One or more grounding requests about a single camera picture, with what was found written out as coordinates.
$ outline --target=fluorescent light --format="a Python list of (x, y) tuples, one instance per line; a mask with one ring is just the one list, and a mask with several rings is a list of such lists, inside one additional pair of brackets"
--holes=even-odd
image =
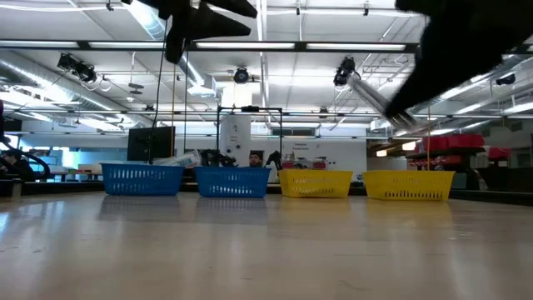
[(477, 108), (480, 108), (480, 107), (481, 107), (481, 104), (479, 104), (479, 103), (473, 104), (473, 105), (470, 105), (469, 107), (465, 107), (465, 108), (461, 109), (459, 112), (457, 112), (457, 114), (469, 113), (469, 112), (474, 111), (474, 110), (476, 110)]
[(464, 126), (463, 129), (472, 129), (472, 128), (476, 128), (480, 125), (483, 125), (483, 124), (486, 124), (488, 123), (488, 121), (483, 121), (483, 122), (477, 122), (477, 123), (473, 123), (473, 124), (470, 124), (468, 126)]
[(452, 88), (451, 90), (448, 90), (447, 92), (444, 92), (441, 94), (441, 98), (447, 100), (447, 99), (450, 99), (452, 97), (455, 97), (461, 93), (464, 93), (466, 91), (468, 91), (469, 89), (472, 89), (472, 88), (475, 88), (477, 86), (477, 84), (471, 84), (469, 86), (466, 86), (466, 87), (454, 87)]
[(112, 49), (128, 49), (128, 48), (142, 48), (142, 49), (159, 49), (163, 48), (162, 42), (90, 42), (91, 48), (112, 48)]
[(0, 40), (0, 47), (21, 47), (21, 48), (79, 48), (77, 42), (56, 42), (56, 41), (6, 41)]
[(17, 107), (16, 107), (16, 106), (14, 106), (14, 105), (6, 104), (6, 103), (4, 103), (3, 106), (4, 106), (5, 108), (11, 108), (11, 109), (18, 109), (18, 108), (20, 107), (20, 106), (17, 106)]
[(533, 102), (516, 105), (503, 111), (503, 113), (520, 113), (533, 109)]
[(403, 145), (401, 145), (401, 149), (403, 151), (413, 151), (416, 149), (416, 142), (408, 142)]
[(200, 49), (294, 49), (293, 42), (197, 42)]
[(100, 130), (103, 130), (103, 131), (115, 131), (115, 130), (120, 130), (119, 127), (116, 127), (114, 125), (111, 125), (111, 124), (108, 124), (106, 122), (102, 122), (102, 121), (98, 121), (98, 120), (93, 120), (93, 119), (80, 119), (80, 123), (81, 124), (84, 124), (84, 125), (87, 125), (89, 127), (92, 127), (92, 128), (96, 128), (96, 129), (100, 129)]
[(202, 86), (199, 86), (199, 85), (190, 87), (189, 89), (187, 89), (187, 91), (192, 96), (201, 96), (201, 97), (213, 96), (213, 97), (215, 97), (217, 95), (213, 89), (207, 88), (207, 87), (202, 87)]
[(454, 128), (448, 128), (448, 129), (436, 129), (431, 132), (431, 135), (441, 135), (441, 134), (447, 134), (451, 133), (452, 131), (455, 131)]
[(27, 113), (22, 113), (22, 112), (15, 112), (17, 115), (20, 115), (20, 116), (23, 116), (23, 117), (27, 117), (27, 118), (34, 118), (34, 119), (37, 119), (37, 120), (40, 120), (40, 121), (45, 121), (45, 122), (51, 122), (52, 120), (50, 120), (49, 117), (46, 117), (46, 116), (43, 116), (42, 114), (40, 113), (36, 113), (36, 112), (30, 112), (29, 114)]
[(403, 44), (380, 44), (380, 43), (308, 43), (309, 50), (359, 50), (359, 51), (403, 51), (406, 45)]

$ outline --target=metal frame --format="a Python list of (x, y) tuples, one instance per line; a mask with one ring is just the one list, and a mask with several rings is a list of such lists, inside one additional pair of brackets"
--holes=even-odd
[[(228, 116), (231, 116), (231, 115), (236, 115), (234, 110), (236, 109), (240, 109), (242, 111), (242, 107), (222, 107), (222, 106), (219, 106), (217, 108), (217, 123), (216, 123), (216, 127), (217, 127), (217, 153), (220, 151), (220, 113), (221, 111), (225, 110), (225, 109), (230, 109), (231, 111), (228, 113)], [(280, 135), (279, 135), (279, 138), (280, 138), (280, 154), (282, 155), (283, 154), (283, 108), (281, 107), (259, 107), (259, 111), (265, 111), (267, 112), (267, 114), (270, 115), (270, 111), (277, 111), (280, 113)]]
[[(32, 45), (17, 45), (17, 46), (5, 46), (2, 45), (2, 42), (30, 42)], [(39, 46), (39, 42), (75, 42), (78, 47), (50, 47), (50, 46)], [(128, 43), (142, 43), (144, 45), (153, 44), (153, 47), (91, 47), (90, 43), (114, 43), (115, 45), (120, 45), (121, 43), (127, 45)], [(415, 53), (419, 43), (417, 42), (303, 42), (303, 41), (242, 41), (242, 42), (226, 42), (220, 41), (215, 43), (226, 43), (228, 47), (218, 47), (218, 48), (200, 48), (197, 46), (198, 43), (204, 42), (191, 42), (187, 47), (187, 51), (192, 52), (274, 52), (274, 53)], [(243, 43), (294, 43), (294, 48), (267, 48), (267, 47), (257, 47), (257, 48), (243, 48), (243, 47), (232, 47), (232, 44), (243, 44)], [(308, 44), (350, 44), (350, 45), (404, 45), (405, 49), (403, 50), (390, 50), (390, 49), (357, 49), (353, 50), (350, 48), (323, 48), (323, 49), (309, 49)], [(530, 49), (533, 46), (531, 43), (525, 43), (519, 47), (511, 49), (508, 54), (532, 54), (533, 49)], [(160, 52), (161, 51), (161, 42), (158, 41), (101, 41), (101, 40), (31, 40), (31, 39), (1, 39), (0, 40), (0, 49), (11, 49), (11, 50), (55, 50), (55, 51), (114, 51), (114, 52)]]
[[(134, 110), (55, 110), (55, 109), (6, 109), (5, 113), (54, 113), (54, 114), (89, 114), (89, 113), (99, 113), (99, 114), (129, 114), (129, 115), (154, 115), (156, 112), (153, 111), (134, 111)], [(185, 111), (159, 111), (158, 115), (160, 116), (170, 116), (170, 115), (185, 115)], [(236, 115), (247, 115), (247, 116), (256, 116), (256, 117), (268, 117), (269, 112), (234, 112)], [(350, 113), (350, 112), (281, 112), (283, 117), (347, 117), (347, 118), (381, 118), (380, 113)], [(199, 111), (187, 111), (187, 115), (190, 116), (216, 116), (217, 112), (199, 112)], [(428, 118), (430, 115), (426, 113), (417, 113), (414, 114), (415, 118)], [(512, 114), (512, 115), (480, 115), (480, 114), (431, 114), (432, 118), (444, 118), (444, 119), (464, 119), (471, 118), (476, 120), (497, 120), (500, 118), (507, 119), (533, 119), (533, 114)]]

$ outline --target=ceiling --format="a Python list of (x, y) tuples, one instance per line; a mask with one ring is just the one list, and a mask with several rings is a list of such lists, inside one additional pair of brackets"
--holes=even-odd
[[(370, 0), (370, 14), (339, 15), (337, 12), (348, 12), (356, 8), (363, 8), (365, 1), (351, 0), (301, 0), (301, 8), (308, 12), (300, 17), (296, 15), (296, 1), (292, 0), (262, 0), (267, 1), (267, 18), (262, 24), (264, 41), (299, 41), (300, 34), (303, 41), (327, 41), (344, 43), (417, 43), (426, 20), (421, 16), (408, 16), (393, 13), (394, 0)], [(26, 8), (103, 8), (107, 0), (26, 0), (0, 1), (0, 6), (15, 5)], [(117, 8), (114, 12), (108, 10), (84, 12), (36, 12), (19, 11), (0, 8), (0, 39), (50, 39), (50, 40), (123, 40), (147, 41), (152, 37), (135, 19), (130, 10), (122, 9), (123, 5), (117, 0), (112, 1)], [(294, 13), (276, 14), (283, 10), (294, 10)], [(222, 41), (258, 41), (257, 20), (240, 17), (230, 12), (221, 12), (252, 29), (248, 37), (225, 37), (214, 40)], [(7, 50), (0, 51), (0, 59), (7, 56)], [(35, 68), (28, 72), (38, 73), (40, 68), (46, 68), (54, 76), (47, 74), (47, 80), (53, 82), (62, 76), (62, 70), (57, 67), (60, 51), (54, 50), (17, 50), (15, 52), (33, 63)], [(98, 52), (72, 51), (76, 59), (95, 66), (100, 75), (105, 75), (112, 83), (111, 90), (104, 92), (96, 89), (93, 93), (111, 100), (117, 107), (142, 110), (147, 104), (152, 105), (157, 99), (157, 75), (159, 73), (161, 54), (159, 52), (137, 52), (132, 70), (131, 52)], [(188, 59), (191, 65), (201, 74), (211, 75), (217, 80), (219, 91), (221, 87), (232, 84), (231, 72), (237, 67), (247, 67), (251, 75), (261, 78), (262, 60), (258, 52), (190, 52)], [(414, 58), (410, 54), (375, 54), (375, 53), (311, 53), (311, 52), (265, 52), (266, 72), (268, 74), (268, 102), (270, 107), (286, 110), (314, 111), (328, 108), (330, 112), (375, 112), (359, 97), (349, 92), (339, 96), (334, 88), (332, 79), (336, 67), (346, 56), (354, 57), (362, 78), (378, 89), (386, 97), (394, 94), (414, 67)], [(506, 95), (511, 89), (531, 83), (530, 63), (521, 65), (517, 73), (516, 83), (510, 86), (494, 86), (490, 88), (488, 81), (479, 82), (475, 87), (457, 93), (434, 106), (432, 113), (453, 114), (479, 101)], [(175, 81), (174, 66), (168, 62), (162, 64), (162, 84), (159, 91), (159, 108), (170, 110), (172, 102), (176, 110), (185, 109), (183, 104), (187, 97), (189, 110), (214, 109), (217, 100), (214, 97), (195, 97), (187, 95), (185, 74), (176, 70), (182, 79)], [(79, 81), (71, 74), (64, 76), (77, 86)], [(142, 95), (131, 95), (130, 82), (143, 85)], [(254, 91), (253, 105), (262, 105), (262, 95), (259, 83), (251, 83)], [(509, 102), (511, 96), (501, 99), (500, 103), (491, 102), (483, 107), (469, 111), (469, 113), (498, 113), (498, 109), (513, 105)], [(348, 119), (347, 123), (368, 123), (372, 117)]]

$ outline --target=black screen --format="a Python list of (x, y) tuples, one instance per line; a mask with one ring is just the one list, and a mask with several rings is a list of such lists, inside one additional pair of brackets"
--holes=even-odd
[[(128, 161), (151, 161), (153, 158), (170, 158), (174, 155), (175, 127), (130, 129), (127, 139)], [(148, 149), (152, 145), (150, 156)]]

